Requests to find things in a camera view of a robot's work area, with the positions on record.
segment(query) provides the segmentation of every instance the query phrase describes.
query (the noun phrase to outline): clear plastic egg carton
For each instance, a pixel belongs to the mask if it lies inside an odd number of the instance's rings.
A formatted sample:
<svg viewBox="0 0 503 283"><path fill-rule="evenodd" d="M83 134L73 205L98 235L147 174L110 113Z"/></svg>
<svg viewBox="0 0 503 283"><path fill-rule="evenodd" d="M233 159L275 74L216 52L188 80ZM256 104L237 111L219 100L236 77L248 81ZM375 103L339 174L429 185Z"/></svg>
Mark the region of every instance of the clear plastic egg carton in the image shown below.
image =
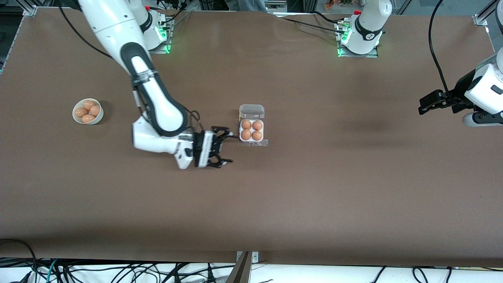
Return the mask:
<svg viewBox="0 0 503 283"><path fill-rule="evenodd" d="M265 108L260 104L243 104L239 107L239 140L245 147L266 147L264 138Z"/></svg>

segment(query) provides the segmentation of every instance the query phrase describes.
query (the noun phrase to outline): white floor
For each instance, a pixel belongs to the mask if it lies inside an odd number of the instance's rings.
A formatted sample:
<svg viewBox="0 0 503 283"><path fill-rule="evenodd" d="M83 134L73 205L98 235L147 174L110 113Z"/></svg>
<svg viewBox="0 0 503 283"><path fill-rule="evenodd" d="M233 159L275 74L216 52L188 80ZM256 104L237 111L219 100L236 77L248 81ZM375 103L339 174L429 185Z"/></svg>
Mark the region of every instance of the white floor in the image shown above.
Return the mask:
<svg viewBox="0 0 503 283"><path fill-rule="evenodd" d="M212 266L228 265L225 263L212 264ZM76 266L72 269L87 268L87 269L104 269L108 267L122 267L125 265L87 265ZM161 272L169 272L174 268L174 264L158 264L157 267ZM191 273L197 270L207 268L206 263L193 263L180 270L182 273ZM261 283L271 280L271 283L371 283L380 267L365 267L365 266L315 266L315 265L276 265L276 264L254 264L252 266L252 274L250 283ZM10 267L0 268L0 283L11 283L20 281L28 272L29 267ZM119 272L119 269L107 271L76 271L72 273L84 283L110 283L113 277ZM446 269L428 269L423 268L423 271L429 283L444 283L448 271ZM213 274L216 278L228 275L231 268L216 269ZM416 272L422 283L424 283L419 272ZM125 277L120 283L129 283L132 281L132 272ZM137 279L137 283L155 283L158 278L152 275L142 275ZM202 276L191 276L183 282L201 282L204 280ZM28 283L34 282L34 274L29 278ZM44 283L39 276L37 283ZM378 283L414 283L416 282L412 276L412 268L408 267L387 267L381 274ZM501 271L486 271L486 270L452 270L452 275L449 283L502 283L503 272Z"/></svg>

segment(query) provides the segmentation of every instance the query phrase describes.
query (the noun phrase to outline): table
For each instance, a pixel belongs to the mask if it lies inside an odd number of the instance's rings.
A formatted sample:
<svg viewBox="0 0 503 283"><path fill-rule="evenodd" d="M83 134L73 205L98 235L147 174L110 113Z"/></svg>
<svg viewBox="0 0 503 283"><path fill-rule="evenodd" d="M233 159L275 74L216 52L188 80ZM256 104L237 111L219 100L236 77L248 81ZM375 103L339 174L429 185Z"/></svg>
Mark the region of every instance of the table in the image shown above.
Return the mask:
<svg viewBox="0 0 503 283"><path fill-rule="evenodd" d="M182 171L132 147L126 73L40 8L0 79L0 236L53 258L229 262L258 250L271 263L503 266L503 131L449 109L418 115L441 88L428 22L390 17L379 58L363 59L337 57L329 31L265 13L185 17L171 54L153 56L171 95L206 127L237 129L239 106L262 104L270 142L229 141L234 163ZM438 17L433 42L450 87L493 52L470 17ZM103 105L98 125L71 118L86 97Z"/></svg>

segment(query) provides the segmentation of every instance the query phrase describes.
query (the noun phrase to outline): brown egg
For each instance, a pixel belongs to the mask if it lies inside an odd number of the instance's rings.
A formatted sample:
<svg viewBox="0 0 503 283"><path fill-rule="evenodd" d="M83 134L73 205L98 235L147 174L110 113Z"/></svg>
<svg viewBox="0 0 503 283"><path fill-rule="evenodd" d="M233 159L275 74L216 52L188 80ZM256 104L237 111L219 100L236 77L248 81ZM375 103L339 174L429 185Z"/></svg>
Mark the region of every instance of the brown egg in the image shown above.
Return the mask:
<svg viewBox="0 0 503 283"><path fill-rule="evenodd" d="M252 125L252 123L250 122L250 120L243 120L243 121L241 122L241 127L242 127L243 129L245 129L245 130L249 130L249 129L251 129L251 128L252 128L252 126L251 126L251 125Z"/></svg>
<svg viewBox="0 0 503 283"><path fill-rule="evenodd" d="M242 138L243 140L249 140L249 139L252 137L252 136L251 136L251 135L252 135L251 133L252 133L252 132L251 132L250 130L243 130L243 131L241 132L241 138Z"/></svg>
<svg viewBox="0 0 503 283"><path fill-rule="evenodd" d="M84 117L84 115L87 115L89 114L89 110L83 108L83 107L79 107L77 109L75 109L75 116L79 117L79 118L82 118Z"/></svg>
<svg viewBox="0 0 503 283"><path fill-rule="evenodd" d="M97 116L99 113L100 113L99 105L95 105L95 106L91 107L91 114L93 116Z"/></svg>
<svg viewBox="0 0 503 283"><path fill-rule="evenodd" d="M262 133L260 131L254 131L251 137L254 140L260 140L262 138Z"/></svg>
<svg viewBox="0 0 503 283"><path fill-rule="evenodd" d="M91 107L93 107L95 105L96 105L96 102L94 102L92 100L86 100L86 101L84 101L84 108L87 109L87 110L91 110Z"/></svg>
<svg viewBox="0 0 503 283"><path fill-rule="evenodd" d="M89 123L91 122L92 120L94 120L94 116L92 115L84 115L84 117L82 117L82 123Z"/></svg>
<svg viewBox="0 0 503 283"><path fill-rule="evenodd" d="M253 122L253 129L256 131L260 131L262 129L262 122L258 120Z"/></svg>

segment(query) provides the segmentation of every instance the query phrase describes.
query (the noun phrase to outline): bowl of eggs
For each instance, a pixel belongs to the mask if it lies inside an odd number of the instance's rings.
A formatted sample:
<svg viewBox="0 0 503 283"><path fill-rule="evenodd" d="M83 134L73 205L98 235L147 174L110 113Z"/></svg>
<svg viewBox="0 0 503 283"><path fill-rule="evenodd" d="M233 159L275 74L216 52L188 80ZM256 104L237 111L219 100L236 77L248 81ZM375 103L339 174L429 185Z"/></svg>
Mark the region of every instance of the bowl of eggs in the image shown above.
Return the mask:
<svg viewBox="0 0 503 283"><path fill-rule="evenodd" d="M75 104L72 116L79 124L94 125L103 118L103 109L98 100L86 98Z"/></svg>
<svg viewBox="0 0 503 283"><path fill-rule="evenodd" d="M239 139L243 142L258 143L264 139L262 120L244 119L239 123Z"/></svg>

